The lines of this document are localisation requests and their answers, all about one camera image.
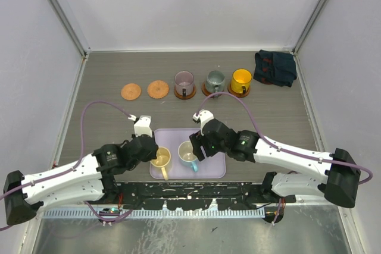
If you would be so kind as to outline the cream yellow cup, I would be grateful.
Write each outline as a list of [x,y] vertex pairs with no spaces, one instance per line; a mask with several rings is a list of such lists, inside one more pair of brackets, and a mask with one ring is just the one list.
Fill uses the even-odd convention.
[[151,161],[151,166],[160,170],[165,181],[168,181],[168,170],[171,167],[171,153],[165,147],[159,147],[156,158]]

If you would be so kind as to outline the wooden coaster back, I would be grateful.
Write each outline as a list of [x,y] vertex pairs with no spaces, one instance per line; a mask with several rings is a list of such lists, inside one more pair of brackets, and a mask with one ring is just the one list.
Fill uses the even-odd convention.
[[[211,93],[207,90],[205,82],[202,84],[202,92],[205,96],[209,96]],[[213,98],[218,98],[220,95],[214,95]]]

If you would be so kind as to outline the woven rattan coaster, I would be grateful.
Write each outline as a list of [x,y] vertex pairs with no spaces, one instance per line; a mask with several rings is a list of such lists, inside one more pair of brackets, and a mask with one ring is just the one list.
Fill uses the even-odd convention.
[[165,97],[169,93],[169,90],[169,85],[162,80],[151,82],[147,88],[148,95],[153,99]]
[[127,101],[134,101],[140,94],[141,88],[136,83],[128,83],[121,89],[121,97]]

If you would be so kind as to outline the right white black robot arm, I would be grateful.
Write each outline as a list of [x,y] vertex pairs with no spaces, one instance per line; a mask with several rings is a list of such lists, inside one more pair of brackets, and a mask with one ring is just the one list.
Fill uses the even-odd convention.
[[235,132],[213,117],[193,120],[200,130],[189,138],[193,154],[200,161],[225,153],[239,162],[277,165],[291,171],[265,175],[260,191],[266,202],[291,195],[311,195],[322,196],[343,208],[355,206],[361,171],[346,150],[329,153],[282,146],[254,131]]

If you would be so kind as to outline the purple translucent cup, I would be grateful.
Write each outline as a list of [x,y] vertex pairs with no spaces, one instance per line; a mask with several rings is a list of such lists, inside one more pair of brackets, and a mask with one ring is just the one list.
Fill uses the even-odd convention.
[[194,87],[194,76],[189,71],[179,71],[174,77],[174,82],[179,93],[183,87],[190,93]]

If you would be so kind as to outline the grey green cup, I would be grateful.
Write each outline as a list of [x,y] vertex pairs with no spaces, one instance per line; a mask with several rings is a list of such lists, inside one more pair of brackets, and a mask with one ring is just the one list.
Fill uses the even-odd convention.
[[223,92],[225,85],[225,76],[221,71],[209,72],[205,80],[205,89],[208,93]]

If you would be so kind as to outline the dark wooden coaster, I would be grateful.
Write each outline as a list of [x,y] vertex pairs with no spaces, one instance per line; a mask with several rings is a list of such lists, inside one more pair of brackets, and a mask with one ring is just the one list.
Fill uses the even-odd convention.
[[181,89],[181,92],[179,93],[176,87],[174,87],[174,95],[181,100],[188,100],[194,97],[195,94],[196,94],[196,86],[193,87],[190,93],[188,93],[187,89],[184,87]]

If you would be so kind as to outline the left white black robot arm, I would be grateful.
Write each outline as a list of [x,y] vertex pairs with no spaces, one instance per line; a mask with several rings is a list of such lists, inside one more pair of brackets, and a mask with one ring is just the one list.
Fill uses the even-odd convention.
[[77,202],[106,204],[121,194],[115,176],[132,171],[141,162],[157,157],[154,137],[141,135],[121,144],[107,144],[74,163],[24,175],[16,170],[5,179],[1,200],[7,226],[33,219],[40,211]]

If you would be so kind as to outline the white cup blue handle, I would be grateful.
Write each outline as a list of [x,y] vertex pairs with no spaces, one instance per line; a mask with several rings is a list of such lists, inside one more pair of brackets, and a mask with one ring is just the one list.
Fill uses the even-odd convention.
[[193,146],[190,141],[185,141],[178,148],[178,156],[181,163],[193,172],[198,171],[198,158],[193,154]]

